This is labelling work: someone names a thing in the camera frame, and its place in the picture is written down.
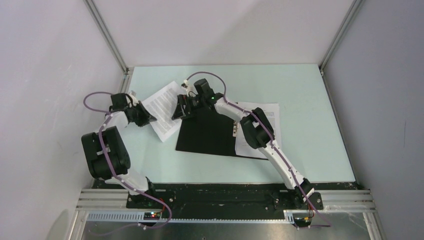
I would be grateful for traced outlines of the white text-printed paper sheet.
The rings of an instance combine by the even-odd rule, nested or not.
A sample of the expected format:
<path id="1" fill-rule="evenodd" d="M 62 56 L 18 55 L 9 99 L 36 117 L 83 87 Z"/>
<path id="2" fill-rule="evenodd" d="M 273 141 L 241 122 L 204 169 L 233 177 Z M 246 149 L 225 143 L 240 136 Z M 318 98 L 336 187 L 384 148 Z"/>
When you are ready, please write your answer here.
<path id="1" fill-rule="evenodd" d="M 162 142 L 169 139 L 181 127 L 181 119 L 172 120 L 177 106 L 177 97 L 180 94 L 183 94 L 183 88 L 172 81 L 142 101 L 145 109 L 156 118 L 156 121 L 150 124 Z"/>

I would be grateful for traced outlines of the red and black folder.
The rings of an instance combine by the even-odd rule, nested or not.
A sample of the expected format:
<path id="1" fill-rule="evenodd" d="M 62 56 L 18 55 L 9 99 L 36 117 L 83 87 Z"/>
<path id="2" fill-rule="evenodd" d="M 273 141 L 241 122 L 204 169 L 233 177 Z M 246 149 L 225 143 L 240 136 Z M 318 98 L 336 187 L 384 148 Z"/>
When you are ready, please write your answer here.
<path id="1" fill-rule="evenodd" d="M 245 141 L 239 124 L 237 137 L 233 137 L 231 118 L 209 109 L 199 109 L 194 117 L 184 119 L 179 130 L 176 151 L 265 160 L 257 149 Z"/>

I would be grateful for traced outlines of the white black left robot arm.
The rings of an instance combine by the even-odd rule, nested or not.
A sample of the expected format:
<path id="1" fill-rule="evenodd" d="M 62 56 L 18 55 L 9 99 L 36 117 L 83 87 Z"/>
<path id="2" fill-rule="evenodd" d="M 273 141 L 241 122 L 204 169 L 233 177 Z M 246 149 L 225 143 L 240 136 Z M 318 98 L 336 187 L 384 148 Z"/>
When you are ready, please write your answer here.
<path id="1" fill-rule="evenodd" d="M 104 180 L 107 184 L 120 185 L 130 195 L 139 195 L 138 201 L 145 208 L 154 207 L 158 195 L 150 190 L 152 183 L 148 177 L 131 169 L 130 154 L 120 132 L 131 123 L 144 127 L 156 120 L 139 101 L 121 110 L 106 113 L 97 131 L 81 137 L 91 176 Z"/>

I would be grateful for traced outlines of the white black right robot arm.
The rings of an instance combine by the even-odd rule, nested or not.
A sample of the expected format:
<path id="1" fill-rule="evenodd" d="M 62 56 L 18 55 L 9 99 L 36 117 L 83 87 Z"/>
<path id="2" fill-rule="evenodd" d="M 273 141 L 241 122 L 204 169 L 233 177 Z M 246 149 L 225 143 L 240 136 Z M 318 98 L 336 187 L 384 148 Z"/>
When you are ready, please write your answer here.
<path id="1" fill-rule="evenodd" d="M 197 110 L 206 107 L 240 124 L 248 145 L 269 160 L 282 177 L 285 186 L 292 191 L 290 202 L 295 208 L 303 209 L 310 203 L 311 195 L 315 192 L 313 184 L 296 170 L 283 153 L 275 140 L 273 128 L 261 108 L 247 110 L 227 100 L 221 93 L 211 97 L 179 94 L 171 119 L 193 117 Z"/>

